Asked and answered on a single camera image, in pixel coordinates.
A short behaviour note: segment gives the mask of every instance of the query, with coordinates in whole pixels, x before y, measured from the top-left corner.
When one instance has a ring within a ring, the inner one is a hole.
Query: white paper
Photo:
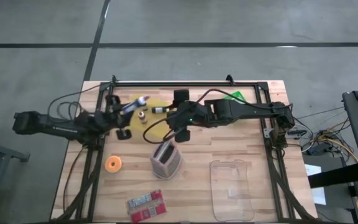
[[[312,166],[305,164],[306,173],[308,176],[321,173],[320,166]],[[311,194],[313,195],[313,200],[315,203],[320,205],[326,205],[326,196],[324,194],[324,188],[318,187],[315,189],[311,189]]]

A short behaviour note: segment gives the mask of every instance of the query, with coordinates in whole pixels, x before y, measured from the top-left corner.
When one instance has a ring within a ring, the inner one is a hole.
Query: wire
[[[280,148],[280,150],[277,150],[277,148],[273,148],[273,150],[276,152],[276,154],[278,155],[280,152],[282,152],[281,154],[281,158],[284,158],[285,156],[285,150],[283,148]]]
[[[144,139],[144,141],[146,141],[146,142],[148,142],[148,143],[151,143],[151,144],[161,144],[161,143],[164,143],[165,141],[168,141],[168,140],[172,139],[173,137],[175,137],[175,136],[176,136],[180,131],[182,131],[184,128],[179,129],[177,132],[175,132],[175,133],[173,133],[172,135],[170,135],[169,137],[167,137],[167,136],[173,131],[172,129],[169,130],[169,132],[168,132],[167,134],[165,134],[165,136],[163,137],[162,141],[159,141],[159,142],[155,142],[155,141],[148,140],[148,139],[146,138],[146,133],[147,133],[148,131],[150,131],[150,129],[152,129],[154,126],[158,125],[159,123],[161,123],[161,122],[163,122],[163,121],[167,121],[167,120],[172,119],[172,118],[175,118],[175,117],[177,117],[179,114],[181,114],[181,113],[177,113],[177,114],[174,114],[174,115],[172,115],[172,116],[163,118],[163,119],[161,119],[161,120],[159,120],[159,121],[156,121],[155,123],[151,124],[151,125],[150,125],[148,128],[146,128],[146,130],[144,130],[144,132],[143,132],[143,139]]]
[[[223,93],[227,96],[230,96],[231,98],[233,99],[236,99],[238,101],[240,101],[241,103],[244,103],[248,106],[251,106],[251,107],[254,107],[254,108],[259,108],[259,109],[264,109],[264,110],[271,110],[271,109],[283,109],[283,108],[291,108],[293,106],[292,103],[290,103],[289,105],[286,105],[286,106],[272,106],[272,107],[264,107],[264,106],[256,106],[256,105],[253,105],[252,103],[248,103],[246,102],[245,100],[242,100],[230,93],[227,93],[225,91],[222,91],[222,90],[218,90],[218,89],[209,89],[207,90],[197,101],[196,103],[199,103],[208,93],[210,93],[211,91],[216,91],[216,92],[220,92],[220,93]]]
[[[319,137],[322,135],[322,133],[318,133],[317,136],[314,139],[310,139],[310,141],[308,143],[306,143],[305,145],[303,145],[303,147],[301,148],[302,152],[306,152],[307,150],[309,150],[311,147],[314,146],[315,142],[318,142],[320,139]],[[305,146],[307,146],[308,144],[310,144],[310,146],[307,149],[303,149]]]
[[[337,223],[337,221],[328,218],[328,217],[325,216],[323,213],[321,213],[321,212],[319,212],[319,211],[317,211],[317,212],[318,212],[320,215],[322,215],[324,218],[328,219],[329,221],[332,221],[332,222],[334,222],[334,223]]]
[[[309,127],[307,127],[307,125],[305,125],[304,123],[302,123],[302,121],[300,121],[300,120],[299,120],[298,118],[296,118],[296,117],[293,117],[293,119],[294,119],[295,121],[299,122],[299,124],[296,124],[296,125],[300,125],[300,126],[302,126],[302,127],[305,127],[306,130],[309,131],[309,133],[310,133],[310,139],[313,139],[313,138],[314,138],[313,132],[311,131],[311,129],[310,129]],[[312,146],[313,146],[313,143],[310,144],[310,146],[307,147],[306,149],[303,149],[303,147],[301,146],[301,151],[302,151],[302,152],[306,152],[306,151],[309,150]]]
[[[348,127],[350,127],[351,126],[351,124],[348,124],[346,127],[344,127],[344,128],[340,128],[339,130],[337,130],[337,131],[332,131],[332,132],[328,132],[328,133],[325,133],[325,134],[334,134],[334,135],[337,135],[337,134],[339,134],[341,131],[343,131],[343,130],[345,130],[346,128],[348,128]]]
[[[310,117],[310,116],[314,116],[314,115],[322,114],[322,113],[327,113],[327,112],[334,111],[334,110],[338,110],[338,109],[341,109],[341,108],[343,108],[343,106],[338,107],[338,108],[334,108],[334,109],[331,109],[331,110],[321,111],[321,112],[317,112],[317,113],[314,113],[314,114],[309,114],[309,115],[306,115],[306,116],[302,116],[302,117],[300,117],[300,118],[298,118],[298,119],[308,118],[308,117]]]
[[[96,88],[96,87],[99,87],[99,86],[103,85],[103,84],[106,84],[106,83],[100,83],[99,85],[93,86],[93,87],[91,87],[91,88],[89,88],[89,89],[86,89],[86,90],[83,90],[83,91],[79,91],[79,92],[76,92],[76,93],[70,93],[70,94],[67,94],[67,95],[64,95],[64,96],[60,96],[60,97],[58,97],[58,98],[52,100],[52,102],[50,102],[50,104],[49,104],[49,106],[48,106],[48,110],[47,110],[47,115],[48,115],[48,116],[47,116],[47,123],[48,123],[48,121],[49,121],[50,108],[51,108],[51,106],[53,105],[54,102],[56,102],[56,101],[58,101],[58,100],[60,100],[60,99],[62,99],[62,98],[68,97],[68,96],[73,96],[73,95],[77,95],[77,94],[84,93],[84,92],[86,92],[86,91],[90,91],[90,90],[92,90],[92,89],[94,89],[94,88]]]
[[[339,124],[336,124],[336,125],[334,125],[334,126],[330,127],[327,131],[330,131],[330,130],[334,129],[335,127],[337,127],[337,126],[339,126],[339,125],[341,125],[341,124],[342,124],[342,127],[341,127],[341,128],[339,128],[339,129],[342,129],[342,128],[343,128],[343,126],[345,126],[346,122],[348,122],[348,120],[349,120],[349,118],[346,118],[346,120],[345,120],[345,121],[340,122]]]
[[[358,158],[353,154],[353,152],[352,152],[349,148],[347,148],[347,147],[344,146],[343,144],[341,144],[341,143],[339,143],[339,142],[337,142],[337,141],[335,141],[335,140],[332,140],[332,139],[323,139],[323,140],[325,140],[325,141],[330,141],[330,142],[332,142],[332,143],[337,144],[338,146],[341,146],[341,147],[344,148],[350,155],[352,155],[352,157],[354,158],[354,160],[356,160],[356,162],[358,162]]]
[[[60,111],[60,107],[63,106],[63,105],[66,105],[66,104],[68,104],[68,116],[69,116],[69,118],[66,118],[64,115],[62,115],[62,112]],[[64,123],[64,122],[68,122],[68,121],[73,121],[74,119],[73,119],[73,116],[71,115],[71,106],[73,106],[73,105],[76,106],[76,109],[75,109],[76,111],[77,111],[78,108],[80,108],[80,112],[86,111],[86,110],[83,109],[81,104],[79,102],[77,102],[77,101],[61,102],[61,103],[59,103],[59,105],[56,108],[56,113],[61,119],[65,119],[65,121],[62,121],[62,122],[55,121],[55,123]]]
[[[342,111],[342,112],[337,113],[337,114],[335,114],[335,115],[333,115],[333,116],[330,116],[328,119],[325,119],[324,121],[322,121],[321,123],[317,124],[316,126],[314,126],[314,127],[311,128],[311,129],[313,130],[314,128],[317,128],[318,126],[324,124],[326,121],[328,121],[328,120],[330,120],[330,119],[332,119],[332,118],[334,118],[334,117],[336,117],[336,116],[339,116],[340,114],[343,114],[343,113],[345,113],[345,112],[346,112],[346,111]]]
[[[352,152],[354,152],[354,149],[352,148],[352,146],[350,146],[350,145],[345,141],[345,139],[342,137],[342,134],[341,134],[341,133],[336,134],[336,136],[338,137],[338,139],[339,139],[339,141],[340,141],[341,143],[344,143],[345,146],[347,146]]]
[[[80,152],[78,153],[78,155],[75,157],[75,159],[74,159],[74,161],[73,161],[73,164],[72,164],[71,167],[70,167],[70,171],[68,172],[68,176],[67,176],[65,188],[64,188],[64,190],[63,190],[63,213],[64,213],[65,210],[66,210],[65,200],[66,200],[67,185],[68,185],[68,182],[69,182],[69,180],[70,180],[71,173],[73,172],[74,165],[77,163],[77,160],[78,160],[78,158],[80,157],[81,152],[84,150],[84,148],[85,148],[85,147],[82,147],[82,149],[80,150]]]

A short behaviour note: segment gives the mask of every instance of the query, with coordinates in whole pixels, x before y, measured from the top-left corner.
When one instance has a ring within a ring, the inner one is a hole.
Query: green object
[[[232,93],[232,95],[235,96],[235,97],[237,97],[238,99],[241,99],[241,100],[244,100],[244,101],[246,100],[246,99],[244,98],[244,96],[241,94],[240,91],[236,91],[236,92]],[[236,99],[234,99],[234,98],[231,97],[231,96],[225,96],[224,99],[226,99],[226,100],[236,100]]]

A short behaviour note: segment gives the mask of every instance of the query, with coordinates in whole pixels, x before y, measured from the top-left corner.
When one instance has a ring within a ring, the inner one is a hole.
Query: bottle
[[[167,107],[154,107],[152,108],[152,113],[160,114],[169,112],[169,108]]]
[[[147,123],[146,114],[144,114],[143,111],[139,112],[139,114],[138,114],[137,116],[139,117],[140,122],[141,122],[142,124]]]

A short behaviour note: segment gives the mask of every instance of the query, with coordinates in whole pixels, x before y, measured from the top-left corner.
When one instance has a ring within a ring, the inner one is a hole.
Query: red package
[[[137,223],[167,211],[161,190],[127,201],[128,214],[132,223]]]

